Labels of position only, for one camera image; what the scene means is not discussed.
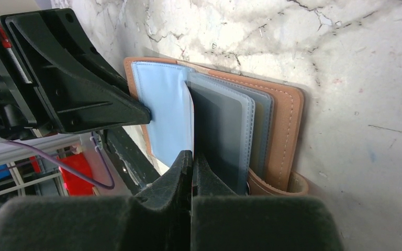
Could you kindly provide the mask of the tan leather card holder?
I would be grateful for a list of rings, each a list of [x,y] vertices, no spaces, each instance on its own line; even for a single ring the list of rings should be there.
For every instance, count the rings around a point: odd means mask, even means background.
[[[274,98],[274,116],[270,127],[268,159],[261,174],[251,170],[248,184],[251,195],[303,196],[308,194],[309,184],[299,173],[292,170],[294,155],[302,119],[304,97],[300,89],[274,82],[213,70],[201,65],[176,59],[129,57],[124,59],[128,87],[134,98],[139,89],[135,86],[133,63],[154,62],[171,66],[188,66],[199,73],[259,90]]]

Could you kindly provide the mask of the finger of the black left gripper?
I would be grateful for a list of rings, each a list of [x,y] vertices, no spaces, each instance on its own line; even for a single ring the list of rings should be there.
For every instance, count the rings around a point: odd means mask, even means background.
[[[48,9],[0,17],[12,52],[53,128],[80,134],[148,124],[148,108],[101,56],[73,10]]]

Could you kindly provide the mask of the dark grey credit card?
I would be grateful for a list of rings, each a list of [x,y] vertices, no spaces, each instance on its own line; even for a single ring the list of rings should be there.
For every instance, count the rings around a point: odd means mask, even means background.
[[[254,101],[235,89],[206,80],[187,82],[195,110],[195,145],[212,171],[244,195],[252,144]]]

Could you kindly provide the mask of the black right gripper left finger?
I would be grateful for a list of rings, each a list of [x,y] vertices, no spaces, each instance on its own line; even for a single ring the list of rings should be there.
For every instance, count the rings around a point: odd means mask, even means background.
[[[17,197],[0,208],[0,250],[189,250],[193,157],[135,196]]]

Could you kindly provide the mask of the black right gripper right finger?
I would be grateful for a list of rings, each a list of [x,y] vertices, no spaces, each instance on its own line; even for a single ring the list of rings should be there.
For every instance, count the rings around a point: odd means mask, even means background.
[[[321,200],[308,196],[239,196],[194,159],[192,250],[343,250]]]

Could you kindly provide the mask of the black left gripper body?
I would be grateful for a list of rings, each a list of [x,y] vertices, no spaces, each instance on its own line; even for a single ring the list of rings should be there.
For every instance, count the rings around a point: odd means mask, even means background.
[[[0,139],[30,140],[59,133],[54,105],[58,68],[52,56],[59,43],[43,31],[26,36],[17,29],[0,33]]]

